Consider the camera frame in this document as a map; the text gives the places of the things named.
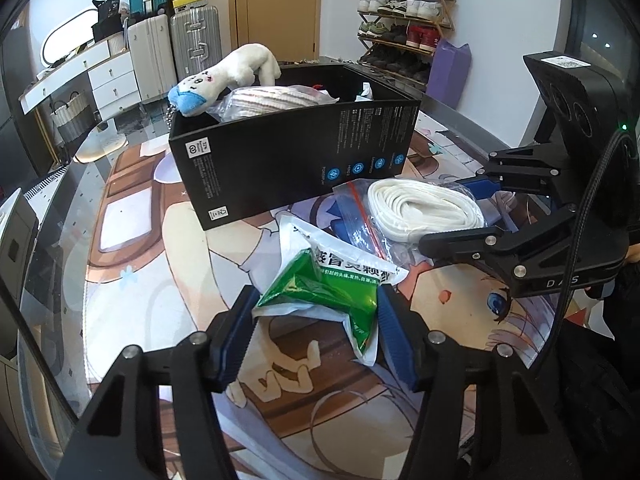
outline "coiled white rope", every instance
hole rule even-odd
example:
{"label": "coiled white rope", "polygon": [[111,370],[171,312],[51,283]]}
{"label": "coiled white rope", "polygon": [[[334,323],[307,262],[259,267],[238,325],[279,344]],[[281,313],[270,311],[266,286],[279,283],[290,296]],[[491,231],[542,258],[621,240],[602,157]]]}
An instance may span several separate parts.
{"label": "coiled white rope", "polygon": [[380,230],[395,242],[413,243],[425,234],[484,227],[474,200],[419,180],[378,180],[369,187],[367,198]]}

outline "green package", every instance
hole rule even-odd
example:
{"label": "green package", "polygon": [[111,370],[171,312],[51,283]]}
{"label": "green package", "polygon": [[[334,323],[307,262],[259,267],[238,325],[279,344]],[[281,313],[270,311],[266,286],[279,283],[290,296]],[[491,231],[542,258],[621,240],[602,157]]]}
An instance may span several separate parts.
{"label": "green package", "polygon": [[282,262],[255,316],[295,316],[342,323],[356,358],[373,366],[378,348],[376,293],[407,270],[290,214],[280,216]]}
{"label": "green package", "polygon": [[289,262],[256,307],[304,301],[335,308],[349,315],[353,336],[362,352],[376,317],[379,283],[379,278],[354,270],[321,267],[312,250],[307,249]]}

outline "white plush toy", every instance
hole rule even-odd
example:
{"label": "white plush toy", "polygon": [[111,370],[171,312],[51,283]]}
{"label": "white plush toy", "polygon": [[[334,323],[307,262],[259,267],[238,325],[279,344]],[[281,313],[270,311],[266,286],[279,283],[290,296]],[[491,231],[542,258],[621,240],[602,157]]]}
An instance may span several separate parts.
{"label": "white plush toy", "polygon": [[199,115],[216,102],[227,86],[254,84],[255,72],[263,86],[273,86],[281,75],[271,50],[258,43],[243,45],[217,65],[180,81],[169,92],[169,102],[185,117]]}

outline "blue eye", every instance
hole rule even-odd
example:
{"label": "blue eye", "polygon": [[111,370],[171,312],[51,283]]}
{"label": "blue eye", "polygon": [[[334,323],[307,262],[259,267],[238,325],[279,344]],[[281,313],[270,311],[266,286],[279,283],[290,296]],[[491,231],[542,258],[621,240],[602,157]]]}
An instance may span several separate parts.
{"label": "blue eye", "polygon": [[496,316],[501,316],[505,309],[507,309],[507,300],[504,299],[497,292],[491,292],[489,296],[486,298],[486,305],[489,307],[489,310],[493,312]]}

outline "drawer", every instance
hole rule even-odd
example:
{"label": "drawer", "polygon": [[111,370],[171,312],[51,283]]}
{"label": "drawer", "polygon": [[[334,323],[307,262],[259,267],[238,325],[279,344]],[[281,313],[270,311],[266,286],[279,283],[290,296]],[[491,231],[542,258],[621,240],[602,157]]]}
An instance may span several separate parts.
{"label": "drawer", "polygon": [[136,75],[133,72],[129,72],[114,79],[107,85],[96,88],[94,90],[95,105],[98,108],[104,108],[121,97],[137,91]]}
{"label": "drawer", "polygon": [[60,65],[46,78],[31,88],[31,90],[24,95],[22,110],[24,113],[33,110],[60,87],[106,59],[109,59],[109,45],[106,41],[81,52],[74,58]]}
{"label": "drawer", "polygon": [[125,52],[92,69],[89,72],[89,79],[95,90],[129,72],[133,72],[133,63],[129,52]]}
{"label": "drawer", "polygon": [[111,119],[119,113],[122,113],[127,108],[131,108],[133,105],[138,104],[140,101],[142,101],[142,99],[140,99],[140,93],[136,90],[133,94],[126,95],[123,98],[100,108],[100,117],[102,117],[103,121],[106,121],[107,119]]}

